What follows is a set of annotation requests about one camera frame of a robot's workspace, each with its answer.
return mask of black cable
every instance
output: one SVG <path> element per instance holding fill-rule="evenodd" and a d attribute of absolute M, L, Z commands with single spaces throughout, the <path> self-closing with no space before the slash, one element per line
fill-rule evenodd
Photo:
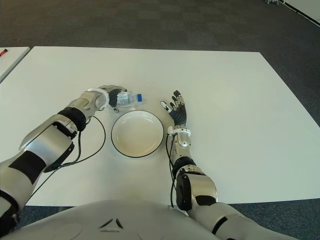
<path fill-rule="evenodd" d="M 176 180 L 176 176 L 173 175 L 172 173 L 172 169 L 171 169 L 171 166 L 172 168 L 174 167 L 173 166 L 173 163 L 171 161 L 171 153 L 172 153 L 172 148 L 173 148 L 173 145 L 174 145 L 174 141 L 175 141 L 175 137 L 176 135 L 173 135 L 173 138 L 172 138 L 172 142 L 171 142 L 171 147 L 170 147 L 170 153 L 168 151 L 168 136 L 166 137 L 166 143 L 165 143 L 165 146 L 166 146 L 166 153 L 168 155 L 168 158 L 169 158 L 169 169 L 170 169 L 170 174 L 171 174 L 171 179 L 172 179 L 172 185 L 171 185 L 171 190 L 170 190 L 170 203 L 171 203 L 171 207 L 174 208 L 174 203 L 173 203 L 173 191 L 174 189 L 176 189 L 176 186 L 175 186 L 175 180 Z"/>
<path fill-rule="evenodd" d="M 78 156 L 77 156 L 77 158 L 76 158 L 74 161 L 72 161 L 72 162 L 66 162 L 65 164 L 60 165 L 56 170 L 54 170 L 54 171 L 43 181 L 43 183 L 41 183 L 41 185 L 32 193 L 32 195 L 29 197 L 28 201 L 33 197 L 33 195 L 35 195 L 35 193 L 45 184 L 46 181 L 48 181 L 48 179 L 49 179 L 56 171 L 58 171 L 59 169 L 62 169 L 62 168 L 64 168 L 64 167 L 68 167 L 68 166 L 71 166 L 71 165 L 74 165 L 74 164 L 78 164 L 78 163 L 80 163 L 80 162 L 82 162 L 82 161 L 84 161 L 84 160 L 87 160 L 87 159 L 91 158 L 92 156 L 96 155 L 96 154 L 103 148 L 103 146 L 105 145 L 105 142 L 106 142 L 106 138 L 107 138 L 106 129 L 105 129 L 104 125 L 102 124 L 102 122 L 101 122 L 96 116 L 93 116 L 93 118 L 97 119 L 97 121 L 101 124 L 101 126 L 102 126 L 102 128 L 103 128 L 104 139 L 103 139 L 103 143 L 102 143 L 101 147 L 100 147 L 95 153 L 93 153 L 93 154 L 91 154 L 90 156 L 88 156 L 88 157 L 86 157 L 86 158 L 78 161 L 79 158 L 80 158 L 80 155 L 81 155 L 81 131 L 80 131 L 80 132 L 79 132 L 79 135 L 78 135 L 78 150 L 79 150 L 79 151 L 78 151 Z"/>
<path fill-rule="evenodd" d="M 80 161 L 75 162 L 74 164 L 81 163 L 81 162 L 83 162 L 84 160 L 87 160 L 87 159 L 93 157 L 94 155 L 96 155 L 96 154 L 104 147 L 104 145 L 105 145 L 105 143 L 106 143 L 107 134 L 106 134 L 106 129 L 105 129 L 104 125 L 102 124 L 102 122 L 101 122 L 97 117 L 93 116 L 93 118 L 95 118 L 95 119 L 100 123 L 100 125 L 101 125 L 101 127 L 102 127 L 102 129 L 103 129 L 103 134 L 104 134 L 103 143 L 102 143 L 101 147 L 100 147 L 95 153 L 91 154 L 90 156 L 88 156 L 88 157 L 86 157 L 86 158 L 84 158 L 84 159 L 82 159 L 82 160 L 80 160 Z"/>
<path fill-rule="evenodd" d="M 76 157 L 76 159 L 74 161 L 66 162 L 66 163 L 62 164 L 60 166 L 61 168 L 75 164 L 79 160 L 79 158 L 81 156 L 81 133 L 82 133 L 82 131 L 79 131 L 79 134 L 78 134 L 78 156 Z"/>
<path fill-rule="evenodd" d="M 41 185 L 31 194 L 31 196 L 29 197 L 28 201 L 36 194 L 36 192 L 38 192 L 38 190 L 43 186 L 43 184 L 46 183 L 46 181 L 48 181 L 48 179 L 56 172 L 60 169 L 61 167 L 59 166 L 56 170 L 54 170 L 44 181 L 43 183 L 41 183 Z"/>
<path fill-rule="evenodd" d="M 174 189 L 176 189 L 176 187 L 175 187 L 175 181 L 173 180 L 171 185 L 171 190 L 170 190 L 170 202 L 171 202 L 172 208 L 174 208 L 174 201 L 172 200 Z"/>

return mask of white bowl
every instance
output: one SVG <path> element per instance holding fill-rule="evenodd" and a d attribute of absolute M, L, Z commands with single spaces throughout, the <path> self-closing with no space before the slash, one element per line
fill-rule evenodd
<path fill-rule="evenodd" d="M 111 131 L 113 146 L 123 155 L 141 158 L 154 152 L 164 138 L 160 120 L 147 111 L 130 111 L 119 117 Z"/>

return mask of robot finger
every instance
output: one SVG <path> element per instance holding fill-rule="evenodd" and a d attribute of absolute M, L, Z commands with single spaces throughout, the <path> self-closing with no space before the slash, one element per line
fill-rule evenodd
<path fill-rule="evenodd" d="M 174 111 L 177 110 L 176 106 L 175 106 L 172 102 L 170 102 L 170 106 L 172 107 L 172 109 L 173 109 Z"/>
<path fill-rule="evenodd" d="M 168 113 L 172 112 L 172 108 L 165 101 L 161 101 L 160 104 Z"/>
<path fill-rule="evenodd" d="M 181 95 L 179 95 L 177 97 L 177 100 L 179 101 L 180 105 L 184 105 L 185 104 L 184 98 Z"/>
<path fill-rule="evenodd" d="M 179 107 L 179 101 L 176 99 L 176 97 L 172 96 L 172 100 L 174 101 L 175 106 Z"/>
<path fill-rule="evenodd" d="M 173 92 L 173 95 L 176 96 L 176 97 L 178 97 L 179 95 L 181 95 L 181 93 L 180 93 L 178 90 L 175 90 L 175 91 Z"/>

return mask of robotic hand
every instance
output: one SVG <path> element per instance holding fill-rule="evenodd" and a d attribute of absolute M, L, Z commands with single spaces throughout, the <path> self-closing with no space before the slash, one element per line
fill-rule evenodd
<path fill-rule="evenodd" d="M 258 225 L 228 204 L 218 202 L 215 183 L 193 161 L 190 155 L 191 131 L 186 128 L 185 102 L 177 90 L 170 106 L 161 101 L 169 113 L 174 128 L 168 128 L 172 136 L 169 160 L 176 179 L 176 204 L 187 214 L 221 240 L 294 240 Z"/>
<path fill-rule="evenodd" d="M 66 108 L 31 131 L 20 152 L 0 163 L 1 236 L 17 223 L 18 213 L 29 200 L 40 175 L 56 170 L 74 149 L 72 139 L 83 131 L 96 111 L 111 106 L 117 113 L 121 86 L 90 88 Z"/>

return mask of blue bottle cap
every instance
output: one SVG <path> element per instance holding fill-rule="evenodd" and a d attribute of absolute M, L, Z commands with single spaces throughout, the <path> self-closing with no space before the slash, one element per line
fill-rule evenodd
<path fill-rule="evenodd" d="M 142 94 L 139 93 L 136 95 L 137 99 L 138 99 L 138 103 L 142 102 Z"/>

